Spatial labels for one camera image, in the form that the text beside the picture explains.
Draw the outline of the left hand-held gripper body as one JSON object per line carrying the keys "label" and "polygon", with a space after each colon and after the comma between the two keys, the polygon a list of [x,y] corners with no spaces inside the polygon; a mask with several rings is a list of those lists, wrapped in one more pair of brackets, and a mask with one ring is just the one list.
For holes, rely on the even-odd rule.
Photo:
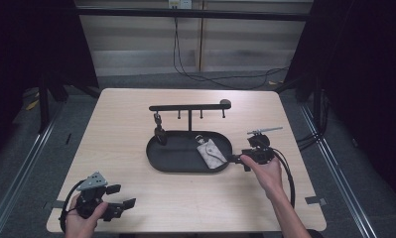
{"label": "left hand-held gripper body", "polygon": [[[105,195],[108,181],[100,172],[94,172],[87,177],[76,190],[80,196],[76,201],[75,209],[82,218],[89,218],[94,209],[103,202],[102,196]],[[113,218],[120,218],[124,210],[118,210],[116,205],[119,203],[109,203],[106,211],[100,217],[103,221],[111,221]]]}

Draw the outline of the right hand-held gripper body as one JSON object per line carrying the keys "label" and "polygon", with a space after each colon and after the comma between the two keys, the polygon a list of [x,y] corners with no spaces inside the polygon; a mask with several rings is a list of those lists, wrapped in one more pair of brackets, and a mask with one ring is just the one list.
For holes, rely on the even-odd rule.
{"label": "right hand-held gripper body", "polygon": [[270,146],[270,139],[265,135],[265,132],[280,130],[280,127],[256,129],[248,132],[247,139],[250,148],[243,149],[242,154],[250,157],[259,165],[264,165],[270,162],[274,157],[278,157],[277,153]]}

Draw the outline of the grey key pouch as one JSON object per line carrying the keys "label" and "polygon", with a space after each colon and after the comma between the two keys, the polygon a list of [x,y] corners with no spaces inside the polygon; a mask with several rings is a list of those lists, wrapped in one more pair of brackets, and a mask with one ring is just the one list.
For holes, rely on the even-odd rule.
{"label": "grey key pouch", "polygon": [[217,169],[227,163],[227,159],[212,139],[197,135],[196,141],[198,142],[197,150],[210,169]]}

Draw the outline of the black key rack with tray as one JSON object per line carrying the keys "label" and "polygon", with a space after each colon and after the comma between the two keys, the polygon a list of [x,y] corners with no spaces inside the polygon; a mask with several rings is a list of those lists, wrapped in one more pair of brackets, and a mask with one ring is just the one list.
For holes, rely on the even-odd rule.
{"label": "black key rack with tray", "polygon": [[149,110],[160,115],[162,112],[176,112],[177,118],[187,114],[188,127],[183,130],[164,130],[167,135],[167,145],[162,146],[153,136],[146,147],[146,155],[150,165],[163,173],[192,173],[192,174],[215,174],[228,166],[228,161],[217,169],[210,169],[200,156],[196,141],[197,135],[203,135],[206,139],[212,139],[227,159],[232,155],[231,142],[221,133],[216,131],[196,130],[193,127],[193,118],[203,118],[204,111],[219,111],[221,117],[225,117],[225,111],[231,108],[228,99],[221,99],[213,104],[178,104],[178,105],[151,105]]}

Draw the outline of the black car key with strap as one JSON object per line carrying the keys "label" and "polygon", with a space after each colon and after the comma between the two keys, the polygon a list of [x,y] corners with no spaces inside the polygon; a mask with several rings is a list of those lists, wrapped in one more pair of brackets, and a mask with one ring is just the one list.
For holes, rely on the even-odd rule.
{"label": "black car key with strap", "polygon": [[166,146],[168,139],[166,131],[162,127],[161,115],[158,112],[154,114],[154,121],[156,123],[156,128],[154,129],[154,136],[160,145]]}

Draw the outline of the person's right hand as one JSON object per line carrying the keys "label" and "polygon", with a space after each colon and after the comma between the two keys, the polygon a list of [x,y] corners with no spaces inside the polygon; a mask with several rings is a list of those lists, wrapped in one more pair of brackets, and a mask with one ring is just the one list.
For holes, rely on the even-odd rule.
{"label": "person's right hand", "polygon": [[265,191],[266,196],[274,201],[284,192],[282,185],[281,165],[277,158],[273,158],[265,165],[259,165],[249,156],[241,155],[241,161],[249,167],[256,175],[260,185]]}

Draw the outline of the person's left hand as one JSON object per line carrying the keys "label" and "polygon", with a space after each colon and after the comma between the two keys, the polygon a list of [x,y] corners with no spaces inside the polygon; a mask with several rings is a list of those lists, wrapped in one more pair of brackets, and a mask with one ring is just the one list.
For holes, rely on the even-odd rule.
{"label": "person's left hand", "polygon": [[82,218],[76,211],[78,194],[71,200],[66,216],[65,238],[92,238],[97,222],[107,209],[108,203],[100,203],[89,218]]}

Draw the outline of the black metal stand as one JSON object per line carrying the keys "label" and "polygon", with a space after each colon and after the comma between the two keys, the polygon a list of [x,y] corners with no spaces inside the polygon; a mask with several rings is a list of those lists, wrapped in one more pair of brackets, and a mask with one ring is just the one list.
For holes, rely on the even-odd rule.
{"label": "black metal stand", "polygon": [[49,95],[57,102],[66,102],[68,94],[64,83],[54,74],[43,73],[39,79],[40,129],[42,134],[50,124]]}

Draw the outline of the dark curtain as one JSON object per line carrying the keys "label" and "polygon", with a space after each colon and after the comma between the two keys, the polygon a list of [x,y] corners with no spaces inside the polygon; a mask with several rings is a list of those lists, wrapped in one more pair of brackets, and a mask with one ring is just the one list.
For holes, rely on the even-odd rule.
{"label": "dark curtain", "polygon": [[314,0],[285,81],[325,91],[396,193],[396,0]]}
{"label": "dark curtain", "polygon": [[65,84],[98,85],[74,0],[0,0],[0,150],[26,89],[44,80],[59,97]]}

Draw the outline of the metal floor rail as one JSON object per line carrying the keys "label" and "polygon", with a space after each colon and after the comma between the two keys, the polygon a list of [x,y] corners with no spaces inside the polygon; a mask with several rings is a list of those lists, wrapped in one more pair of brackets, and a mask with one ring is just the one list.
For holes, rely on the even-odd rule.
{"label": "metal floor rail", "polygon": [[36,134],[35,141],[29,147],[30,151],[24,156],[23,163],[12,177],[12,182],[0,200],[0,234],[21,195],[22,189],[28,182],[28,177],[31,175],[37,160],[49,141],[61,111],[62,106],[59,105],[53,112],[51,118],[47,119],[46,125]]}
{"label": "metal floor rail", "polygon": [[315,126],[314,115],[309,106],[306,103],[303,103],[300,108],[361,236],[363,238],[378,238],[368,216],[349,185],[340,164],[336,160],[328,141],[321,135],[320,131]]}

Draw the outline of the black horizontal frame bar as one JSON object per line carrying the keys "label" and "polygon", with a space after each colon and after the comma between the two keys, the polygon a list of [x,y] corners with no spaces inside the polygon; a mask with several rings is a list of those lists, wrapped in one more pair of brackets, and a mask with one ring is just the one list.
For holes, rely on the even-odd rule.
{"label": "black horizontal frame bar", "polygon": [[214,11],[214,10],[174,10],[174,9],[131,9],[131,8],[97,8],[77,7],[78,15],[91,16],[135,16],[135,17],[173,17],[201,19],[233,19],[233,20],[267,20],[307,22],[309,14]]}

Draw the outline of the white wall outlet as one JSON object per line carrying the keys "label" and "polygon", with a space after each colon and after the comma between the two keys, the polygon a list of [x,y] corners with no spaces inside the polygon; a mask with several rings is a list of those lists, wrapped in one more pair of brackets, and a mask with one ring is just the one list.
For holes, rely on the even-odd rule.
{"label": "white wall outlet", "polygon": [[168,6],[170,9],[192,10],[193,9],[193,1],[192,0],[168,0]]}

